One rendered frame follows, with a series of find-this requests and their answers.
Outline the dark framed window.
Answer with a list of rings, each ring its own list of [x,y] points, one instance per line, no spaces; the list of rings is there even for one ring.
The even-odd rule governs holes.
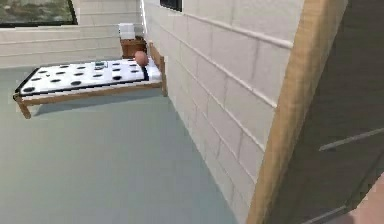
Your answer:
[[[73,0],[0,0],[0,28],[77,24]]]

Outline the brown wooden nightstand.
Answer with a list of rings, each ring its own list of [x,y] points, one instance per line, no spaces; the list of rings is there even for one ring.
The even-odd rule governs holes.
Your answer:
[[[123,58],[133,58],[137,51],[147,52],[147,43],[140,36],[135,39],[121,39],[120,44]]]

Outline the white box lamp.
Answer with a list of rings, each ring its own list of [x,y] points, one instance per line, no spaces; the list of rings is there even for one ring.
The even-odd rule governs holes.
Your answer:
[[[118,27],[121,39],[135,38],[135,26],[133,23],[119,23]]]

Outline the dark grey room door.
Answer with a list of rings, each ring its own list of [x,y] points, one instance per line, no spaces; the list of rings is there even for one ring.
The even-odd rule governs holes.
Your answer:
[[[384,0],[347,0],[278,197],[266,224],[328,224],[362,201],[384,172]]]

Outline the wooden bed with dotted cover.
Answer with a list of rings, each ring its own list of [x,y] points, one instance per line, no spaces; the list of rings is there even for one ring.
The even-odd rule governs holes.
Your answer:
[[[135,58],[98,60],[84,63],[40,66],[16,87],[12,98],[26,119],[31,118],[29,106],[69,101],[79,98],[113,95],[131,90],[160,88],[168,95],[165,58],[150,44],[147,66]],[[105,68],[95,70],[96,62]]]

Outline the pink round ball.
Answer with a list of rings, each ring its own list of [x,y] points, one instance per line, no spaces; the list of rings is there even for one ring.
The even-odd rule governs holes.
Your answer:
[[[136,51],[134,58],[137,64],[140,66],[147,66],[149,63],[149,58],[144,51]]]

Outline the small dark window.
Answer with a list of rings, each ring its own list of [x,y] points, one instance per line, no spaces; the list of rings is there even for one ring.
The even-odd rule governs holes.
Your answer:
[[[160,0],[160,5],[175,11],[182,11],[182,0]]]

